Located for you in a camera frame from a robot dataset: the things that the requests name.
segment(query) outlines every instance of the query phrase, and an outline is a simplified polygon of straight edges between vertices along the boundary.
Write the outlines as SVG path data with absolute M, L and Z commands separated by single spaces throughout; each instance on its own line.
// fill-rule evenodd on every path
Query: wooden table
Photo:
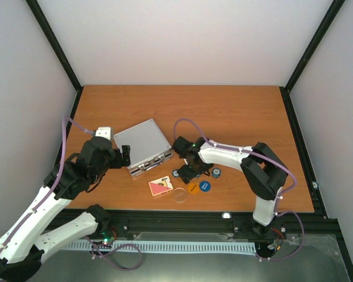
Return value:
M 298 179 L 298 186 L 286 193 L 279 210 L 313 212 L 309 191 L 299 161 L 284 104 L 277 86 L 86 86 L 75 120 L 94 130 L 112 126 L 115 133 L 153 118 L 169 143 L 173 143 L 174 122 L 186 117 L 195 121 L 205 134 L 217 142 L 253 146 L 264 142 L 278 155 Z M 178 135 L 188 140 L 199 137 L 197 130 L 181 122 Z M 72 127 L 67 142 L 67 156 L 79 152 L 89 136 Z M 176 187 L 187 186 L 172 171 L 183 160 L 172 160 L 132 178 L 127 168 L 110 170 L 92 193 L 81 193 L 70 208 L 86 208 L 100 204 L 106 209 L 189 210 L 189 211 L 253 211 L 255 195 L 244 175 L 228 167 L 220 167 L 221 177 L 202 176 L 208 180 L 209 192 L 189 194 L 183 203 L 172 194 L 153 197 L 148 182 L 170 176 Z M 290 177 L 286 186 L 292 183 Z

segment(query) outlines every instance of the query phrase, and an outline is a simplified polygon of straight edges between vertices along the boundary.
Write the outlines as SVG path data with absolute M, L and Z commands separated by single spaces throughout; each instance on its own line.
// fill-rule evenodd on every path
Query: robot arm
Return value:
M 183 137 L 175 140 L 172 148 L 186 164 L 178 169 L 178 174 L 184 183 L 200 175 L 209 175 L 213 164 L 232 167 L 242 171 L 249 183 L 251 190 L 256 195 L 256 205 L 253 213 L 254 220 L 262 226 L 267 226 L 275 216 L 278 196 L 285 184 L 287 174 L 273 164 L 255 157 L 249 153 L 253 151 L 284 165 L 275 153 L 264 143 L 254 147 L 229 146 L 209 141 L 207 143 L 200 137 L 195 143 Z
M 51 255 L 76 239 L 96 231 L 105 233 L 105 238 L 113 237 L 110 217 L 99 205 L 89 207 L 75 220 L 49 233 L 42 232 L 80 192 L 91 192 L 96 188 L 108 169 L 129 166 L 130 162 L 129 146 L 123 146 L 121 153 L 119 149 L 112 148 L 110 136 L 98 137 L 96 134 L 85 142 L 80 153 L 72 154 L 66 160 L 55 190 L 34 212 L 34 206 L 45 198 L 56 180 L 59 171 L 59 165 L 56 165 L 45 178 L 44 185 L 27 210 L 0 238 L 0 249 L 4 248 L 0 252 L 0 278 L 26 281 Z M 15 234 L 4 246 L 13 231 L 16 231 Z

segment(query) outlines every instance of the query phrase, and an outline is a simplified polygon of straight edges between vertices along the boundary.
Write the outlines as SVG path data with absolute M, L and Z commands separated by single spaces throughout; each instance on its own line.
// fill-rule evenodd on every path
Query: metal floor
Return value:
M 30 282 L 209 282 L 209 281 L 349 281 L 341 255 L 327 249 L 324 241 L 304 246 L 294 257 L 280 262 L 259 262 L 255 257 L 234 254 L 144 254 L 134 271 L 110 268 L 103 260 L 91 259 L 87 251 L 60 251 L 52 256 Z M 284 242 L 277 256 L 296 246 Z M 133 266 L 137 254 L 117 253 L 113 259 Z

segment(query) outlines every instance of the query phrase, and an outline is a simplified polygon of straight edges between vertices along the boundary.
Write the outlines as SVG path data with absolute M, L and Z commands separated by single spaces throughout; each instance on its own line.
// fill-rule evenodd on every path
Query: silver metal case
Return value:
M 114 135 L 118 148 L 130 145 L 132 177 L 156 167 L 172 158 L 171 145 L 153 119 L 135 125 Z

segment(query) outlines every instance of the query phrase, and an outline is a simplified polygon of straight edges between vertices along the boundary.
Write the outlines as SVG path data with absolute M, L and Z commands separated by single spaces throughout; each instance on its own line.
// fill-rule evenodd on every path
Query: card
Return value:
M 148 182 L 149 188 L 153 196 L 157 196 L 173 189 L 170 182 L 170 177 L 164 176 L 162 178 Z

